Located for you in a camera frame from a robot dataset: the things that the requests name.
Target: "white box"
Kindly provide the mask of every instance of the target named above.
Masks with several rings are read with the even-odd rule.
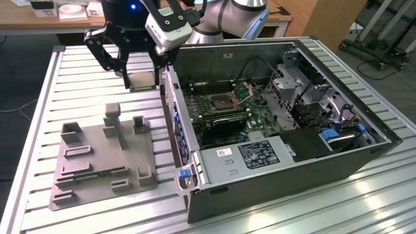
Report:
[[[362,27],[362,25],[359,25],[358,23],[354,22],[352,25],[351,25],[348,34],[347,34],[344,39],[355,41],[358,39],[359,34],[362,33],[363,29],[364,28]]]
[[[54,17],[58,16],[58,7],[50,1],[31,1],[36,17]]]
[[[58,16],[58,8],[55,6],[55,8],[52,9],[40,9],[40,10],[35,10],[35,15],[36,17],[52,17],[52,16]]]
[[[100,2],[91,2],[87,6],[87,14],[90,17],[104,17],[103,6]]]
[[[67,4],[59,8],[59,21],[71,22],[87,19],[86,8],[80,5]]]

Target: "circuit board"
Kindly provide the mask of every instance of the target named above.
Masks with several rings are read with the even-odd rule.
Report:
[[[242,82],[226,93],[184,96],[202,149],[210,149],[280,132],[262,96],[263,89]]]

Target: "gray carpet floor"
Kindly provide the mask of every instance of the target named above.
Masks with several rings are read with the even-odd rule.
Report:
[[[376,12],[376,8],[364,9],[359,22],[366,26]],[[384,21],[391,17],[386,12],[374,30],[382,28]],[[387,40],[395,39],[406,21],[400,21],[392,30]],[[406,48],[416,38],[416,28],[412,29],[400,46]],[[55,35],[10,36],[0,46],[0,109],[14,109],[38,98],[47,72],[52,47],[59,45]],[[346,63],[356,69],[356,66],[372,57],[354,48],[339,51],[338,55]],[[410,55],[416,64],[416,55]],[[375,78],[380,78],[395,72],[394,68],[383,71],[371,65],[363,66],[363,72]],[[416,122],[416,68],[408,64],[404,69],[384,80],[370,80],[368,83],[392,102],[404,115]],[[24,109],[24,113],[32,117],[36,104]],[[19,112],[0,113],[0,216],[7,202],[11,182],[19,164],[20,154],[27,138],[30,121]]]

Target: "power supply label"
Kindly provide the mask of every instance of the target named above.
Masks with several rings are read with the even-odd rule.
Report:
[[[268,140],[239,146],[248,169],[255,169],[279,163],[278,155]]]

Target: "metal slotted table surface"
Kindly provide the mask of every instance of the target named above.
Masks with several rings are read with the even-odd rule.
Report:
[[[86,46],[54,52],[6,207],[0,233],[408,233],[416,230],[416,127],[320,41],[300,39],[359,98],[404,139],[383,158],[348,179],[250,209],[187,224],[183,198],[174,186],[174,158],[159,91],[130,93],[106,72]],[[107,47],[115,55],[118,49]],[[152,70],[135,54],[130,71]],[[59,130],[64,122],[103,121],[104,105],[120,102],[120,119],[151,120],[159,187],[56,212],[48,203]]]

